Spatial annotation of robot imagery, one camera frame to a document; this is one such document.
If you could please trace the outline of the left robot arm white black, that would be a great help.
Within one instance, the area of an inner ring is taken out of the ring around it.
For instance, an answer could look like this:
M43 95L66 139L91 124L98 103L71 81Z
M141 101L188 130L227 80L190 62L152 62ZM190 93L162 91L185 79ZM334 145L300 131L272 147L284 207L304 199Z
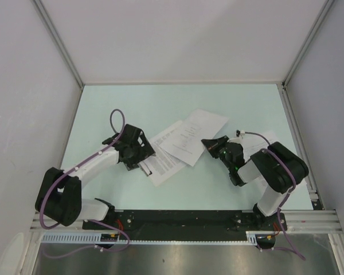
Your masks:
M40 225L52 229L70 226L76 220L94 220L101 228L114 225L114 206L102 199L85 199L83 188L106 169L122 163L131 171L155 155L144 131L126 124L121 132L102 143L102 147L69 170L50 168L46 171L35 203Z

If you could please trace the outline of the dense text paper sheet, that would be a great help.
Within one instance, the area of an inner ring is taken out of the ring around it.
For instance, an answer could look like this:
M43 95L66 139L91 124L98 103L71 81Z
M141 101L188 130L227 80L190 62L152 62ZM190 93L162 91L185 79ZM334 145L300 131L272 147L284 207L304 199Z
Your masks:
M180 172L183 168L188 167L186 163L170 155L161 148L161 144L182 124L182 120L178 120L153 138L150 143L155 151L155 155L149 157L144 161L148 167L151 175L152 184L155 187L160 186L176 173Z

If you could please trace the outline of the sparse text paper sheet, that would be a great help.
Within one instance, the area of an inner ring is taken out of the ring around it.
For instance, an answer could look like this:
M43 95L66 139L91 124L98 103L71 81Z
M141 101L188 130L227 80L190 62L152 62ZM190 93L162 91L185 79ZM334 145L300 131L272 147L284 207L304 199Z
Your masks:
M161 148L193 167L204 151L201 140L214 138L228 120L228 117L196 109L161 143Z

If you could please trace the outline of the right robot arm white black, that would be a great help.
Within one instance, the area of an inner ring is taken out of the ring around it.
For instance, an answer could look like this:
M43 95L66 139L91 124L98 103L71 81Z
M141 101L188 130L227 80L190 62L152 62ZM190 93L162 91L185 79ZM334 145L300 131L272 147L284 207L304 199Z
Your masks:
M285 204L290 194L309 174L305 162L280 142L264 141L268 144L244 158L241 132L230 139L202 139L201 143L215 159L222 161L228 169L229 179L234 186L242 187L259 177L267 187L254 205L253 224L260 230L268 229L274 221L273 215Z

